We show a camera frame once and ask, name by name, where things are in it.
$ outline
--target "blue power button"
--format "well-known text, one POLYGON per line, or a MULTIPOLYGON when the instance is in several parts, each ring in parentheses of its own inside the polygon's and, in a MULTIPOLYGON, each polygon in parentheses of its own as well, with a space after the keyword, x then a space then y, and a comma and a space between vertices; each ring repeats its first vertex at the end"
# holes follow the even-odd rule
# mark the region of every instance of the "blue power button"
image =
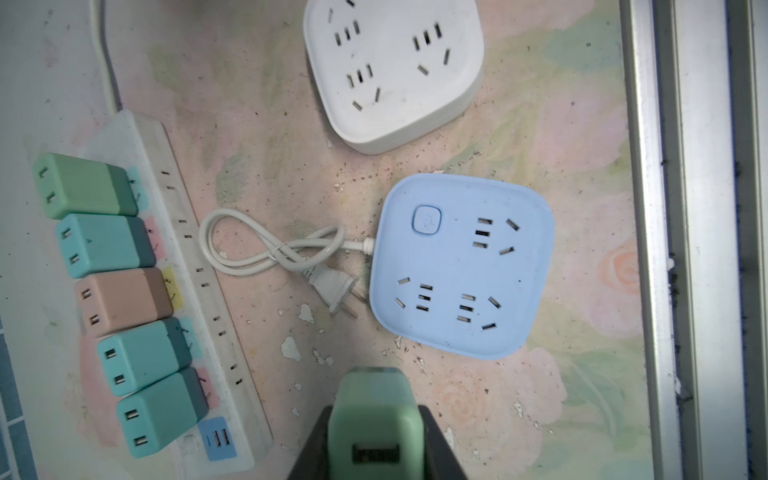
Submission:
POLYGON ((422 205, 416 208, 416 212, 413 214, 413 230, 426 235, 437 233, 440 228, 440 218, 440 210, 429 205, 422 205))

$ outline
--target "silver metal bar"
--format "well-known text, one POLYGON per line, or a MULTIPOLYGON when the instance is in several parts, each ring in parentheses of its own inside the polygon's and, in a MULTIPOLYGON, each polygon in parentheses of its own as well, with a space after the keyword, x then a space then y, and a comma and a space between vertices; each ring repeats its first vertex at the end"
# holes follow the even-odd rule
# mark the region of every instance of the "silver metal bar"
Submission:
POLYGON ((621 2, 654 476, 683 478, 651 0, 621 2))
POLYGON ((726 7, 655 4, 687 478, 746 478, 726 7))
POLYGON ((750 475, 768 478, 768 2, 728 1, 750 475))

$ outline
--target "square power strip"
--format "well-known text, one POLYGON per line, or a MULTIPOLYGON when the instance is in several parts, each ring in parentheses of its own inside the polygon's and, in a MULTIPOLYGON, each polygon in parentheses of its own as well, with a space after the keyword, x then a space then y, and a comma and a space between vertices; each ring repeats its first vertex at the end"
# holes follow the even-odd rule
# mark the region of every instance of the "square power strip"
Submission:
POLYGON ((389 192, 370 303, 387 330, 479 359, 519 349, 536 317, 554 218, 533 190, 417 174, 389 192))
POLYGON ((174 444, 188 478, 253 468, 272 435, 163 125, 123 110, 79 152, 123 167, 210 411, 174 444))
POLYGON ((303 30, 328 120, 364 154, 453 120, 480 88, 475 0, 309 0, 303 30))

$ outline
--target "white cable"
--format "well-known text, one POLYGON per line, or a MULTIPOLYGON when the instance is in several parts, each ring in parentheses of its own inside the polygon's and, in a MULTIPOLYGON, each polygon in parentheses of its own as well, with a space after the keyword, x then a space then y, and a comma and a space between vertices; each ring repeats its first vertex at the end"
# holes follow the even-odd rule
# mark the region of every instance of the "white cable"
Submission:
POLYGON ((366 255, 373 254, 374 239, 366 238, 362 242, 344 240, 346 228, 343 225, 337 227, 324 227, 312 232, 307 238, 289 240, 283 242, 275 237, 264 225, 241 211, 231 208, 220 208, 208 214, 200 222, 199 242, 200 249, 206 260, 220 272, 234 276, 248 276, 263 272, 278 263, 292 272, 304 272, 315 265, 328 260, 337 250, 359 250, 366 255), (225 217, 234 217, 251 227, 266 245, 266 252, 239 260, 230 260, 222 257, 214 246, 214 225, 225 217), (336 233, 333 238, 324 238, 331 233, 336 233), (322 250, 310 258, 299 255, 304 247, 322 247, 322 250))
POLYGON ((113 117, 118 112, 118 97, 114 91, 112 84, 112 72, 107 61, 107 54, 104 50, 104 42, 102 41, 102 32, 104 25, 102 20, 104 19, 102 7, 103 0, 90 0, 91 6, 91 42, 94 44, 94 50, 96 51, 96 62, 98 63, 98 69, 101 74, 101 86, 104 89, 104 99, 107 102, 107 112, 110 117, 113 117))

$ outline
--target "power cord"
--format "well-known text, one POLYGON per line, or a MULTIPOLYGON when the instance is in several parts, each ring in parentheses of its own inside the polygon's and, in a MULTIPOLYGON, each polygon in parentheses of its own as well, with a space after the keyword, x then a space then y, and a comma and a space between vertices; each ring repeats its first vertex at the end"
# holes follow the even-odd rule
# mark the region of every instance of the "power cord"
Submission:
POLYGON ((279 264, 291 272, 302 272, 310 285, 315 287, 323 301, 328 304, 331 313, 335 313, 339 307, 345 307, 344 299, 349 293, 355 294, 352 288, 357 279, 340 270, 329 268, 324 263, 339 249, 358 250, 366 255, 373 255, 375 245, 373 238, 358 242, 345 240, 345 236, 346 227, 338 225, 321 228, 303 239, 283 242, 261 223, 231 208, 220 208, 209 213, 200 222, 198 235, 203 255, 216 270, 228 275, 249 276, 279 264), (214 226, 225 217, 236 218, 253 229, 264 242, 267 250, 238 260, 223 257, 214 246, 214 226), (333 238, 326 238, 331 233, 334 233, 333 238), (321 250, 309 258, 299 255, 299 252, 307 247, 321 248, 321 250))
POLYGON ((89 6, 91 42, 93 42, 96 51, 96 62, 101 73, 101 85, 104 89, 107 112, 110 117, 113 117, 119 110, 122 110, 122 105, 118 93, 118 81, 114 76, 114 69, 109 61, 107 51, 107 35, 104 29, 104 0, 90 0, 89 6))

